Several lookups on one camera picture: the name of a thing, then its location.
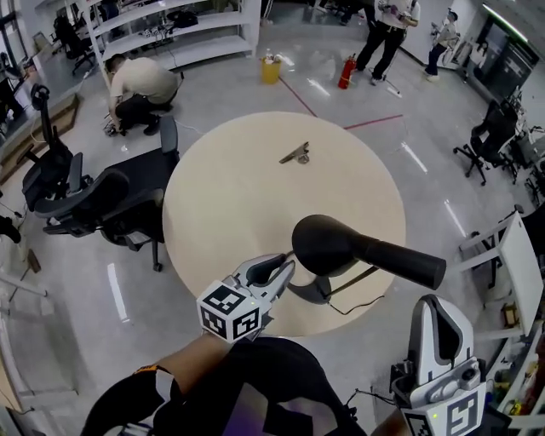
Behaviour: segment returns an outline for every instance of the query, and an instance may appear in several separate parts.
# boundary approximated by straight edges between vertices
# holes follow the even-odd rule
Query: beige tabletop
[[[309,142],[310,162],[278,161]],[[329,215],[373,238],[405,244],[401,197],[381,160],[341,127],[300,113],[264,112],[234,119],[198,140],[176,167],[164,200],[167,250],[181,280],[199,296],[243,261],[291,251],[291,233],[308,215]],[[331,280],[344,284],[359,263]],[[313,276],[297,265],[293,284]],[[331,303],[343,312],[383,295],[393,276],[379,271],[343,290]],[[286,290],[270,312],[266,333],[308,336],[333,330],[347,316]]]

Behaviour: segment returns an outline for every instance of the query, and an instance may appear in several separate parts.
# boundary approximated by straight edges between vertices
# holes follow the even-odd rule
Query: fire extinguisher
[[[347,89],[348,84],[350,83],[350,75],[352,71],[356,68],[356,54],[354,53],[347,59],[347,62],[344,64],[342,69],[341,78],[339,79],[339,88]]]

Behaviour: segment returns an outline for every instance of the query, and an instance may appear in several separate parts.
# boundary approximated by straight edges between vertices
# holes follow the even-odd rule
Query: polished floor
[[[402,98],[389,92],[392,85],[387,83],[371,86],[368,72],[355,74],[348,90],[338,89],[343,61],[359,52],[363,42],[333,29],[328,35],[321,26],[309,26],[290,39],[285,37],[287,26],[264,29],[259,55],[269,49],[284,57],[283,82],[272,86],[261,84],[260,62],[243,56],[185,69],[186,82],[172,114],[195,130],[179,125],[181,151],[199,132],[253,112],[313,113],[342,127],[355,126],[350,132],[379,156],[398,185],[407,245],[448,262],[458,259],[457,246],[467,234],[494,226],[514,204],[531,210],[523,181],[513,185],[507,174],[495,169],[487,172],[489,184],[482,187],[478,174],[464,176],[467,162],[452,153],[485,114],[486,104],[474,91],[450,73],[438,83],[425,81],[422,69],[403,54],[388,73]],[[375,63],[376,56],[370,65]],[[81,94],[76,126],[62,139],[73,152],[83,152],[84,172],[96,177],[110,164],[158,147],[158,136],[148,138],[141,130],[113,139],[103,135],[107,92],[100,74],[88,79]],[[2,187],[3,202],[19,210],[24,206],[20,193],[24,173],[20,170]],[[25,233],[43,267],[28,279],[50,289],[53,313],[44,317],[44,325],[10,320],[9,332],[26,384],[34,390],[73,385],[79,391],[78,400],[30,412],[26,422],[46,434],[72,436],[81,430],[90,406],[114,382],[197,336],[198,318],[194,298],[177,277],[164,247],[160,257],[165,269],[155,273],[150,247],[133,253],[109,244],[100,234],[54,237],[45,235],[42,227],[42,221],[27,216]],[[130,322],[122,323],[118,316],[112,295],[115,281]],[[481,328],[496,317],[483,313],[474,283],[470,273],[461,274],[445,280],[438,293]],[[387,394],[389,366],[406,355],[411,311],[425,293],[396,279],[386,298],[358,320],[296,340],[317,356],[342,399],[355,387],[373,386]],[[37,310],[37,299],[18,293],[14,305],[28,304]],[[478,355],[490,358],[495,345],[479,345]],[[362,396],[353,405],[368,432],[389,407]]]

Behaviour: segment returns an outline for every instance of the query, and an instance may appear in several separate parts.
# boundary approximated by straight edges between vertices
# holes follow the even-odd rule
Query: desk
[[[278,161],[309,142],[310,162]],[[341,127],[308,115],[256,113],[232,120],[198,140],[172,175],[163,206],[170,259],[199,296],[248,259],[291,250],[297,222],[330,215],[357,232],[405,244],[401,197],[381,160]],[[335,288],[362,273],[359,263],[332,280]],[[297,266],[293,284],[312,275]],[[383,295],[393,276],[376,272],[335,295],[343,312]],[[286,290],[275,302],[266,333],[307,336],[333,330],[369,310],[342,316]]]
[[[499,232],[502,230],[505,230],[505,233],[500,240]],[[514,299],[519,311],[520,327],[485,332],[477,334],[476,337],[480,339],[501,339],[529,335],[536,317],[539,301],[542,298],[543,281],[536,255],[519,212],[515,212],[513,216],[489,232],[469,239],[460,245],[460,250],[474,247],[490,237],[494,237],[496,242],[494,248],[468,261],[450,267],[447,273],[468,270],[499,256],[503,265],[507,268],[511,280]]]

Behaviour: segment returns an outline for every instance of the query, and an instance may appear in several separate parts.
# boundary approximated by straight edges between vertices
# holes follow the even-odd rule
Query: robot
[[[283,254],[244,262],[197,300],[204,330],[234,343],[255,339],[295,273]],[[473,356],[473,328],[453,304],[425,295],[416,304],[407,359],[391,369],[390,389],[414,436],[464,436],[480,426],[485,363]]]

